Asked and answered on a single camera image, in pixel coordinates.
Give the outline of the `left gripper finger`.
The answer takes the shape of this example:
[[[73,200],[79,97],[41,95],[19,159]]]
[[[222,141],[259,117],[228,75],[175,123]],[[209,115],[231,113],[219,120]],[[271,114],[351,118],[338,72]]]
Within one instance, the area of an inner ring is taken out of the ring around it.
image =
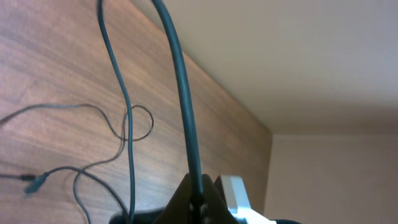
[[[226,192],[221,176],[212,180],[208,174],[202,175],[204,184],[204,208],[192,207],[191,178],[186,174],[163,212],[154,224],[240,224],[228,210]]]

